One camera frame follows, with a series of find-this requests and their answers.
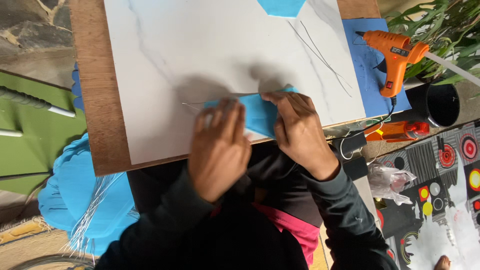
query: white marble board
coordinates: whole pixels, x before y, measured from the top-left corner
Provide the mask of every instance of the white marble board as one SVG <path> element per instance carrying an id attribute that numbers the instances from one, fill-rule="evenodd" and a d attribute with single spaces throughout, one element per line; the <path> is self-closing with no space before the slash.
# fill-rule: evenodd
<path id="1" fill-rule="evenodd" d="M 189 153 L 198 103 L 295 86 L 323 125 L 364 118 L 336 0 L 309 0 L 296 19 L 256 0 L 105 0 L 132 164 Z M 345 88 L 298 38 L 315 45 Z M 202 104 L 192 104 L 202 108 Z"/>

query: foot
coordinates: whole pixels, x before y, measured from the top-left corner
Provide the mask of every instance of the foot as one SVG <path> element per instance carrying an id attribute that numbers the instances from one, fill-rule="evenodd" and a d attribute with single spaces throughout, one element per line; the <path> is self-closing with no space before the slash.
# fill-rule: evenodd
<path id="1" fill-rule="evenodd" d="M 441 256 L 433 270 L 450 270 L 450 259 L 445 255 Z"/>

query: hot glue gun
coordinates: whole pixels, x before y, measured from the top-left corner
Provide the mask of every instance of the hot glue gun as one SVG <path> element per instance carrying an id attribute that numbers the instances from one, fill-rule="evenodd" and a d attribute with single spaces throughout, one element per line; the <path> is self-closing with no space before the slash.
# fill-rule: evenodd
<path id="1" fill-rule="evenodd" d="M 399 34 L 380 30 L 356 33 L 363 37 L 368 46 L 379 50 L 385 56 L 387 79 L 380 89 L 380 94 L 387 98 L 394 97 L 402 89 L 407 63 L 418 63 L 429 49 L 428 45 L 422 42 L 415 46 L 410 45 L 410 38 Z"/>

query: table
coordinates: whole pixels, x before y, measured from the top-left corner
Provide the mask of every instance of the table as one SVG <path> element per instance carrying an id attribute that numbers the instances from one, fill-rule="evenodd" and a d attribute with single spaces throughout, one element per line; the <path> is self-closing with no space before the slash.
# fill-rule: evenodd
<path id="1" fill-rule="evenodd" d="M 376 0 L 337 2 L 342 19 L 380 18 Z M 184 155 L 132 165 L 103 0 L 71 0 L 70 11 L 95 174 L 101 176 L 186 158 Z"/>

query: sleeve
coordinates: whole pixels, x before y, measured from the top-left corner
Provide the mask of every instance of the sleeve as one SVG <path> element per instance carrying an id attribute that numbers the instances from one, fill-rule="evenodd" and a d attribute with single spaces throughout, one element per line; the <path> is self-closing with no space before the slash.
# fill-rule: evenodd
<path id="1" fill-rule="evenodd" d="M 306 170 L 302 175 L 327 229 L 325 243 L 335 261 L 332 269 L 396 270 L 373 215 L 343 168 L 330 181 L 318 181 Z"/>
<path id="2" fill-rule="evenodd" d="M 193 229 L 214 206 L 196 193 L 187 170 L 162 197 L 154 211 L 142 214 L 119 241 L 110 244 L 96 269 L 140 269 L 159 262 L 166 269 L 178 265 L 182 237 Z"/>

